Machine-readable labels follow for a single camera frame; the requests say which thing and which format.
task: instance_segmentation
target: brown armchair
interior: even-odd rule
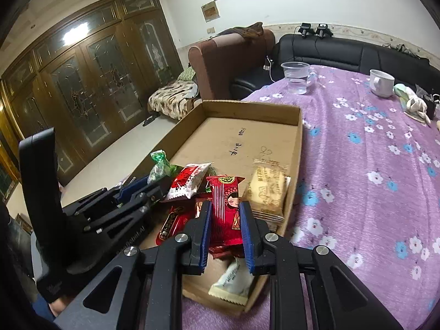
[[[264,30],[257,39],[245,40],[238,33],[233,33],[192,46],[188,58],[196,72],[202,99],[230,99],[231,81],[240,74],[263,66],[274,45],[274,34]]]

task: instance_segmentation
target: white mug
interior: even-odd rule
[[[370,70],[370,88],[378,97],[388,98],[392,96],[395,78],[388,73]]]

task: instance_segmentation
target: cardboard tray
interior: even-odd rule
[[[241,101],[204,101],[176,124],[153,150],[164,150],[171,164],[185,166],[189,163],[212,162],[220,174],[245,177],[239,184],[239,196],[242,196],[251,180],[254,159],[274,160],[286,165],[291,182],[283,208],[285,221],[277,230],[282,236],[293,207],[301,142],[302,117],[297,107]],[[148,155],[128,180],[148,175],[153,165]],[[159,222],[156,229],[144,239],[141,249],[156,246],[156,235],[162,224]],[[213,260],[209,255],[202,276],[183,277],[183,295],[232,316],[249,311],[263,289],[267,276],[260,276],[254,282],[246,306],[229,303],[208,295],[210,286],[220,278],[228,265],[228,262]]]

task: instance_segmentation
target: black device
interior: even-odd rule
[[[316,33],[320,36],[320,39],[323,39],[324,35],[328,35],[330,37],[333,36],[333,32],[330,31],[327,24],[319,24],[318,28],[316,29]]]
[[[350,269],[325,246],[304,249],[269,231],[250,204],[239,206],[246,263],[271,276],[270,330],[307,330],[301,275],[314,330],[402,330]],[[182,274],[207,260],[212,204],[159,247],[119,254],[55,319],[62,330],[181,330]]]
[[[75,296],[122,249],[138,244],[154,227],[152,205],[164,197],[171,178],[147,185],[103,188],[62,208],[54,151],[54,129],[20,142],[23,195],[34,227],[32,267],[47,302]]]
[[[307,34],[310,34],[310,35],[314,35],[315,34],[315,31],[313,30],[312,25],[311,24],[307,24],[305,22],[303,22],[301,24],[301,27],[298,30],[298,32],[301,34],[302,38],[306,38]]]

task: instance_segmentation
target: decorative glass panel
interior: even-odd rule
[[[70,117],[90,146],[96,145],[110,134],[95,110],[93,101],[87,95],[75,57],[68,59],[54,70],[51,77],[64,99]]]
[[[156,6],[156,0],[122,0],[126,13],[140,11]]]
[[[39,64],[46,64],[64,46],[71,46],[81,41],[87,37],[91,30],[115,19],[113,6],[107,5],[56,32],[37,46],[36,53]]]
[[[169,69],[168,61],[159,41],[154,21],[149,20],[139,25],[139,31],[144,40],[145,50],[150,56],[151,63],[155,68],[156,75],[162,85],[168,83],[172,79],[172,74]]]
[[[23,110],[34,127],[32,134],[39,133],[48,128],[32,93],[23,103]],[[61,172],[66,173],[73,166],[73,162],[69,159],[64,150],[58,146],[58,143],[55,144],[55,150],[58,157],[58,171],[61,170]]]
[[[29,57],[27,57],[21,61],[9,77],[11,95],[17,92],[31,75],[32,69],[29,65]]]
[[[3,168],[3,165],[0,164],[0,194],[2,196],[2,200],[5,201],[9,196],[12,188],[14,187],[14,183],[7,173],[7,171]]]
[[[109,95],[124,121],[140,113],[142,104],[115,36],[107,36],[90,45],[89,54],[100,69]]]

